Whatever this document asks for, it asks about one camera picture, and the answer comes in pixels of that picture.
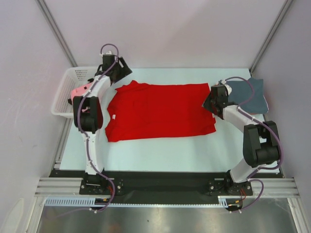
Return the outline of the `red t shirt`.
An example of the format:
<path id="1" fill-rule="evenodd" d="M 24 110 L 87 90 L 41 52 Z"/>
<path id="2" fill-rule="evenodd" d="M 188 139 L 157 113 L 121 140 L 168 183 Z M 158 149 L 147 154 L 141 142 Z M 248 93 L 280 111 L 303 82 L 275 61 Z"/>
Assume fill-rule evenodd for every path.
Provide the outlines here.
<path id="1" fill-rule="evenodd" d="M 202 107 L 207 83 L 155 85 L 131 81 L 117 88 L 107 111 L 107 140 L 190 137 L 216 132 L 216 120 Z"/>

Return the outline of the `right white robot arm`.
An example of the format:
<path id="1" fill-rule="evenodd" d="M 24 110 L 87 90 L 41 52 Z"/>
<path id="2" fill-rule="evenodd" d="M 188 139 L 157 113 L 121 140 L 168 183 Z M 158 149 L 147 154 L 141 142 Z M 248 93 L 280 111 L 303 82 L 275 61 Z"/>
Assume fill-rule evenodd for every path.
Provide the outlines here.
<path id="1" fill-rule="evenodd" d="M 258 120 L 238 104 L 229 102 L 228 97 L 227 86 L 219 83 L 210 88 L 203 107 L 231 123 L 243 134 L 243 158 L 227 172 L 224 182 L 225 191 L 235 195 L 241 190 L 241 183 L 249 181 L 258 171 L 280 168 L 283 162 L 283 148 L 275 122 Z"/>

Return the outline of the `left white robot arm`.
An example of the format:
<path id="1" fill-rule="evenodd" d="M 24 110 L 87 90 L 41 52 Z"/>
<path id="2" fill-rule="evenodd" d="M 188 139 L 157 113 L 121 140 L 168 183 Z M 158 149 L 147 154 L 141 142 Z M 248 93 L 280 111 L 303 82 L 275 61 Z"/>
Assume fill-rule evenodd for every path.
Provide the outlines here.
<path id="1" fill-rule="evenodd" d="M 86 153 L 86 169 L 83 186 L 95 193 L 107 190 L 108 180 L 103 177 L 104 165 L 99 156 L 99 139 L 104 123 L 101 100 L 112 84 L 132 73 L 123 57 L 103 54 L 102 64 L 93 78 L 72 90 L 68 102 L 73 106 L 74 125 L 80 132 Z"/>

